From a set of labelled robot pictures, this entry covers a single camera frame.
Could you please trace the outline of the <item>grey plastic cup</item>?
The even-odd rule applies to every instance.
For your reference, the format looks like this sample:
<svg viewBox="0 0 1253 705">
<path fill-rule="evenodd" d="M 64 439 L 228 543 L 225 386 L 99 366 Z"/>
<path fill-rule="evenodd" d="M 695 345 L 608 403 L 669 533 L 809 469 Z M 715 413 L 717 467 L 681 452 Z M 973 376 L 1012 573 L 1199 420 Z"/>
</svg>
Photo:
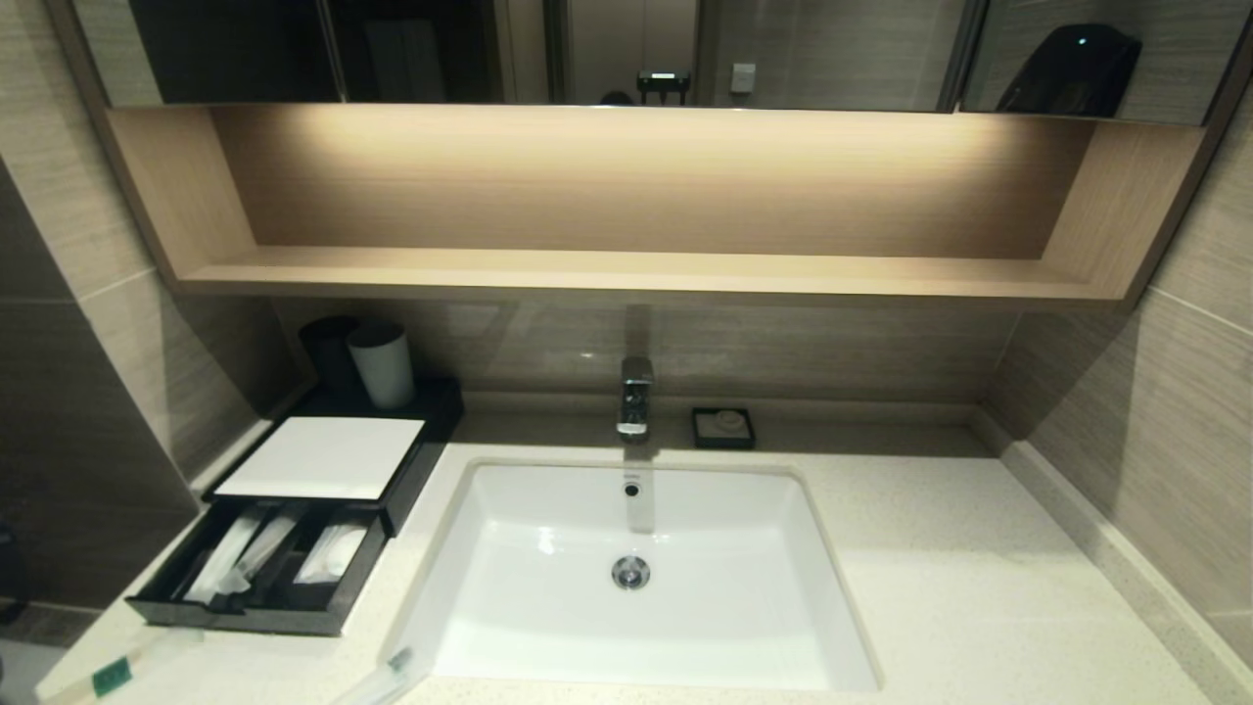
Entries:
<svg viewBox="0 0 1253 705">
<path fill-rule="evenodd" d="M 397 409 L 413 401 L 413 369 L 402 326 L 372 318 L 363 321 L 350 333 L 348 351 L 375 407 Z"/>
</svg>

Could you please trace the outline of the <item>toothbrush with green label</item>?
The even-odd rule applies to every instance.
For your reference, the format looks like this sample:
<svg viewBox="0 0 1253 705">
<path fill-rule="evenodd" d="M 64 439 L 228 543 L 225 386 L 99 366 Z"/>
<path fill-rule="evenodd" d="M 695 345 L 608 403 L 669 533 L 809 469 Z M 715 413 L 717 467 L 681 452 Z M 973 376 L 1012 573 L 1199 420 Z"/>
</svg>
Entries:
<svg viewBox="0 0 1253 705">
<path fill-rule="evenodd" d="M 185 652 L 200 642 L 205 642 L 203 630 L 165 630 L 165 634 L 145 639 L 138 646 L 95 669 L 89 677 L 81 677 L 51 695 L 41 696 L 39 705 L 100 705 L 112 696 L 112 692 L 122 691 L 122 687 L 127 687 L 130 682 L 157 672 L 179 652 Z"/>
<path fill-rule="evenodd" d="M 294 531 L 307 510 L 307 503 L 289 503 L 287 507 L 278 508 L 277 513 L 264 522 L 258 536 L 248 543 L 246 552 L 237 558 L 216 586 L 216 594 L 242 594 L 251 589 L 264 562 L 277 552 L 279 543 Z"/>
</svg>

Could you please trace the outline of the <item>black tray with white packets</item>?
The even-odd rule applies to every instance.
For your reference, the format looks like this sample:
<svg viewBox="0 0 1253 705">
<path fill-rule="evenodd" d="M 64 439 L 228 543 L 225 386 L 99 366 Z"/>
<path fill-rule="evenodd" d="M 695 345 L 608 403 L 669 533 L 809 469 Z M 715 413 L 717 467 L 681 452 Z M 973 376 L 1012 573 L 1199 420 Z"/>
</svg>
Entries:
<svg viewBox="0 0 1253 705">
<path fill-rule="evenodd" d="M 236 634 L 286 636 L 341 636 L 367 577 L 388 543 L 388 518 L 377 507 L 352 503 L 313 503 L 261 565 L 251 589 L 209 602 L 193 601 L 194 579 L 228 528 L 252 508 L 277 517 L 277 501 L 216 501 L 154 571 L 124 599 L 148 625 L 160 629 L 205 629 Z M 350 521 L 365 536 L 345 574 L 330 582 L 299 582 L 299 571 L 313 556 L 315 545 L 333 525 Z"/>
</svg>

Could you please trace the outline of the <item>black amenity box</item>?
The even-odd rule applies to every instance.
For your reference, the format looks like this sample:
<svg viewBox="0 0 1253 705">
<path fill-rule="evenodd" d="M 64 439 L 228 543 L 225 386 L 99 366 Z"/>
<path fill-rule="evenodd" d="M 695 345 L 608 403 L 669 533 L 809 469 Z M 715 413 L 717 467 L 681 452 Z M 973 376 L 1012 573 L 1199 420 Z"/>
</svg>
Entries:
<svg viewBox="0 0 1253 705">
<path fill-rule="evenodd" d="M 439 463 L 444 447 L 450 442 L 454 430 L 464 414 L 464 401 L 456 379 L 421 379 L 416 389 L 416 397 L 410 404 L 398 409 L 377 409 L 368 401 L 337 399 L 323 389 L 312 389 L 297 401 L 294 409 L 284 418 L 276 421 L 272 427 L 264 430 L 259 440 L 251 442 L 246 452 L 238 460 L 233 460 L 227 470 L 202 492 L 202 497 L 211 503 L 216 501 L 307 501 L 307 503 L 352 503 L 370 505 L 377 507 L 388 518 L 391 536 L 398 533 L 398 528 L 406 521 L 412 505 L 416 503 L 419 493 L 424 490 L 429 477 L 434 473 L 435 465 Z M 388 487 L 381 498 L 377 500 L 343 500 L 343 498 L 239 498 L 238 496 L 216 496 L 213 491 L 223 480 L 236 470 L 252 450 L 259 446 L 282 423 L 292 416 L 308 416 L 308 418 L 393 418 L 393 419 L 422 419 L 425 427 L 419 438 L 401 461 L 398 472 L 393 475 Z"/>
</svg>

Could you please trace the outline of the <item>white square plate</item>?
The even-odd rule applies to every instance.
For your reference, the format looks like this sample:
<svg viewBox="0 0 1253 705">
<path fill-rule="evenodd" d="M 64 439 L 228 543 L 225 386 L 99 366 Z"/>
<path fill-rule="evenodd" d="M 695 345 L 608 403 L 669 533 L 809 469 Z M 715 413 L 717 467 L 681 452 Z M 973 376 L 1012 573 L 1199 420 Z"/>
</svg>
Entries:
<svg viewBox="0 0 1253 705">
<path fill-rule="evenodd" d="M 216 486 L 239 498 L 381 498 L 422 419 L 292 416 Z"/>
</svg>

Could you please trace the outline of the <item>chrome sink faucet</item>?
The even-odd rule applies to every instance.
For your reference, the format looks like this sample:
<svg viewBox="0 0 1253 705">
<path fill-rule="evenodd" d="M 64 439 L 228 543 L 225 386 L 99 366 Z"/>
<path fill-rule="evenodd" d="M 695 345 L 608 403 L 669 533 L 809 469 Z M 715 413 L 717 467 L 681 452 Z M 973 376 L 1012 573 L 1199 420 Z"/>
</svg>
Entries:
<svg viewBox="0 0 1253 705">
<path fill-rule="evenodd" d="M 616 414 L 616 433 L 626 445 L 642 445 L 649 438 L 650 392 L 655 381 L 652 361 L 630 356 L 621 361 L 621 402 Z"/>
</svg>

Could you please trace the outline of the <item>black square soap dish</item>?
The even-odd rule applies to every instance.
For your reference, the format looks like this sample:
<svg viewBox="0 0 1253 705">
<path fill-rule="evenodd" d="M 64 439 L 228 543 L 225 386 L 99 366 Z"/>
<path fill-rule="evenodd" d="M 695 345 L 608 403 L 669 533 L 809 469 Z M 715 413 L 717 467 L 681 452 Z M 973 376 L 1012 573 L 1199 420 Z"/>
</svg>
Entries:
<svg viewBox="0 0 1253 705">
<path fill-rule="evenodd" d="M 718 409 L 737 409 L 748 421 L 747 432 L 737 436 L 720 433 L 715 427 Z M 702 450 L 756 450 L 756 428 L 753 428 L 748 409 L 742 407 L 694 407 L 692 409 L 692 432 L 695 447 Z"/>
</svg>

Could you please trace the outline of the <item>white ceramic sink basin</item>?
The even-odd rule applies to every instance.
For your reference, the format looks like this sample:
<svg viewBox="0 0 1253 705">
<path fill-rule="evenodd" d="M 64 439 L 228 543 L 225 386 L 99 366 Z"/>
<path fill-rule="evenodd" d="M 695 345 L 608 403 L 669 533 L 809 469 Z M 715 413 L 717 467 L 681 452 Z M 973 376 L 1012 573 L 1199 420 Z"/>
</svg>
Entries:
<svg viewBox="0 0 1253 705">
<path fill-rule="evenodd" d="M 611 566 L 645 558 L 645 589 Z M 809 497 L 783 467 L 479 461 L 425 558 L 398 650 L 434 677 L 877 692 Z"/>
</svg>

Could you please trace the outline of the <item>black tumbler cup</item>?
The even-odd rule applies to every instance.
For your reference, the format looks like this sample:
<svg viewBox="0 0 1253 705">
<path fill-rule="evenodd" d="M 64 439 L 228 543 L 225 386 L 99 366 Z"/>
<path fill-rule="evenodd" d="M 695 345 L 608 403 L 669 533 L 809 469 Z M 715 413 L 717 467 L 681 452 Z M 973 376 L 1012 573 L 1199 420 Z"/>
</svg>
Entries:
<svg viewBox="0 0 1253 705">
<path fill-rule="evenodd" d="M 309 321 L 297 331 L 318 379 L 318 388 L 341 399 L 358 399 L 363 389 L 348 338 L 361 321 L 353 316 L 327 316 Z"/>
</svg>

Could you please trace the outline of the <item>small white wrapped packet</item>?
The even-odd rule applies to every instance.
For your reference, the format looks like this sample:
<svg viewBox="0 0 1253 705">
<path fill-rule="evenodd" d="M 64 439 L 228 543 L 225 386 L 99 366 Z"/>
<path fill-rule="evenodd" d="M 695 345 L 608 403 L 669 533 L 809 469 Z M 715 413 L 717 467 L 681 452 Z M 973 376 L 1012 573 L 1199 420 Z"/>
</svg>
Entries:
<svg viewBox="0 0 1253 705">
<path fill-rule="evenodd" d="M 368 527 L 342 523 L 327 527 L 296 574 L 296 585 L 321 585 L 340 581 L 353 561 Z"/>
</svg>

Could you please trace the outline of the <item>small item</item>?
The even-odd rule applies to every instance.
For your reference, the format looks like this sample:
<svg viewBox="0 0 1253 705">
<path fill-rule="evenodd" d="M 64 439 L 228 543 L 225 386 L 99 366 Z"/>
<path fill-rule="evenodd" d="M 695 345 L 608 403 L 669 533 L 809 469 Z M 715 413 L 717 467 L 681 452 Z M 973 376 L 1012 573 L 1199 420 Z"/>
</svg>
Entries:
<svg viewBox="0 0 1253 705">
<path fill-rule="evenodd" d="M 427 671 L 416 662 L 412 647 L 402 647 L 366 677 L 340 692 L 331 705 L 390 705 L 426 675 Z"/>
</svg>

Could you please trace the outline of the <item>long white sachet packet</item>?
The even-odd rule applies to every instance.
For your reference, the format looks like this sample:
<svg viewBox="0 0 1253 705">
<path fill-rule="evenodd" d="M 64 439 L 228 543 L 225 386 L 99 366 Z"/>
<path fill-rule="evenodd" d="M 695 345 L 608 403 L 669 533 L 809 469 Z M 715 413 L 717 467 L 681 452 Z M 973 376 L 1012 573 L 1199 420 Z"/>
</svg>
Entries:
<svg viewBox="0 0 1253 705">
<path fill-rule="evenodd" d="M 211 604 L 211 600 L 219 594 L 222 582 L 231 574 L 242 553 L 246 552 L 247 545 L 251 543 L 251 538 L 264 521 L 264 513 L 267 513 L 267 508 L 263 507 L 242 510 L 216 548 L 211 551 L 200 574 L 187 589 L 183 596 L 185 601 Z"/>
</svg>

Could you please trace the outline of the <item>wooden wall shelf niche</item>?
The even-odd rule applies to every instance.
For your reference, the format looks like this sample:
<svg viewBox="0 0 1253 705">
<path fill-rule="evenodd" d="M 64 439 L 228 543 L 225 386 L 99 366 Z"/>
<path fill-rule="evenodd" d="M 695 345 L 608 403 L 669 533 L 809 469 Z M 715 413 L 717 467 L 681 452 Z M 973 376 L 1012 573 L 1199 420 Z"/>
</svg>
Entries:
<svg viewBox="0 0 1253 705">
<path fill-rule="evenodd" d="M 95 116 L 179 293 L 1129 309 L 1220 126 L 626 106 Z"/>
</svg>

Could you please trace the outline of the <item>wall mirror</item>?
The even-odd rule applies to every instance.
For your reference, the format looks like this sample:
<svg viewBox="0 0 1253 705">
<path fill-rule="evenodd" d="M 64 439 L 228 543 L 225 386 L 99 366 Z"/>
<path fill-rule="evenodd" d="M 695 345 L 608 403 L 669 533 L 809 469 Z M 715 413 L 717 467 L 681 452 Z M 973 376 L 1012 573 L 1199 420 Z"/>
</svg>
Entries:
<svg viewBox="0 0 1253 705">
<path fill-rule="evenodd" d="M 1054 28 L 1141 40 L 1116 116 L 1200 125 L 1253 0 L 66 0 L 114 108 L 1012 113 Z"/>
</svg>

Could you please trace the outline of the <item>black glossy wall dispenser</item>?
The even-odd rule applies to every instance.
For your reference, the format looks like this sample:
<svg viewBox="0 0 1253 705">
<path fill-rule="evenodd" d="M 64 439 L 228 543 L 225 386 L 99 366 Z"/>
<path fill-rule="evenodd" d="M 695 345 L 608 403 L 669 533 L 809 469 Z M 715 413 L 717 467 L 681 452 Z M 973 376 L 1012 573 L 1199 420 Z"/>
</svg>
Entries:
<svg viewBox="0 0 1253 705">
<path fill-rule="evenodd" d="M 1106 23 L 1054 28 L 1002 91 L 997 111 L 1116 116 L 1141 46 L 1141 40 Z"/>
</svg>

